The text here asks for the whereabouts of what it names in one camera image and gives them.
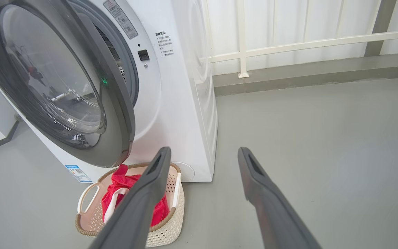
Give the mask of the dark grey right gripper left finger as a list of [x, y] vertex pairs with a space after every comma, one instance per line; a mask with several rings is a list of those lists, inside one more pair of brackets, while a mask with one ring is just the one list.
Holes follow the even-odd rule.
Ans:
[[162, 147], [112, 217], [90, 245], [90, 249], [144, 249], [155, 205], [163, 198], [172, 151]]

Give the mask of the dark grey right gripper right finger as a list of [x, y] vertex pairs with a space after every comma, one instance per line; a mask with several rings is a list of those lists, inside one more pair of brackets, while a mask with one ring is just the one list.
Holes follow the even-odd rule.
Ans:
[[319, 249], [320, 244], [249, 148], [237, 152], [245, 198], [254, 206], [266, 249]]

